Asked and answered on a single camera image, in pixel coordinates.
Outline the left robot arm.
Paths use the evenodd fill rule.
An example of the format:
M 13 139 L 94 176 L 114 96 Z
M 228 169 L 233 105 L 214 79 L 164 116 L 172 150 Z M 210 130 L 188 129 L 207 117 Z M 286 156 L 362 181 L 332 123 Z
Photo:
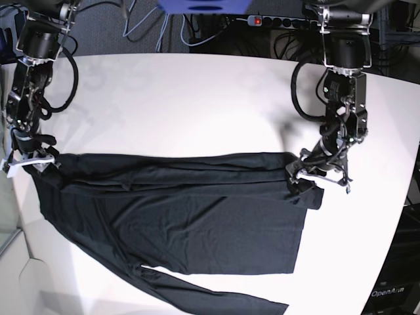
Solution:
M 320 138 L 285 168 L 292 196 L 315 188 L 324 179 L 350 192 L 348 155 L 363 144 L 368 127 L 368 75 L 373 66 L 371 26 L 374 15 L 390 1 L 304 1 L 316 17 L 321 48 L 298 61 L 290 80 L 291 101 L 305 121 L 318 123 Z M 325 108 L 322 115 L 306 112 L 298 99 L 298 76 L 304 66 L 320 61 L 324 72 L 315 95 Z

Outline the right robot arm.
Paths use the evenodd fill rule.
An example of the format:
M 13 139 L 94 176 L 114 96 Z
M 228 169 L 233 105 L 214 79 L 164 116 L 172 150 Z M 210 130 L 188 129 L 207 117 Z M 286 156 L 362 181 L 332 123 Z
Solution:
M 9 130 L 7 151 L 1 169 L 12 178 L 21 167 L 43 172 L 55 163 L 56 139 L 41 132 L 42 120 L 64 111 L 74 99 L 79 72 L 64 44 L 75 23 L 79 1 L 16 1 L 28 14 L 18 37 L 18 58 L 12 87 L 3 110 Z M 53 76 L 53 63 L 64 54 L 73 68 L 73 87 L 65 103 L 53 108 L 44 93 Z

